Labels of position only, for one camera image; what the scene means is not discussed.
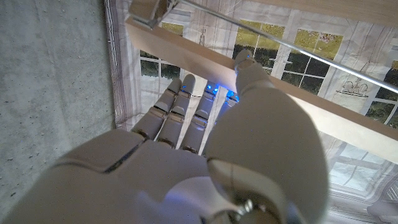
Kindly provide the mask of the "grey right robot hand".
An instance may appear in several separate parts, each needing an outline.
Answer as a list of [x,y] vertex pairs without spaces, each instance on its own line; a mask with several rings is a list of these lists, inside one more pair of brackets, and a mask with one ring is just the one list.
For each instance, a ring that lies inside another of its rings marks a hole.
[[311,118],[249,50],[234,69],[234,105],[206,139],[204,109],[181,134],[188,75],[131,131],[108,131],[57,159],[4,223],[321,223],[328,174]]

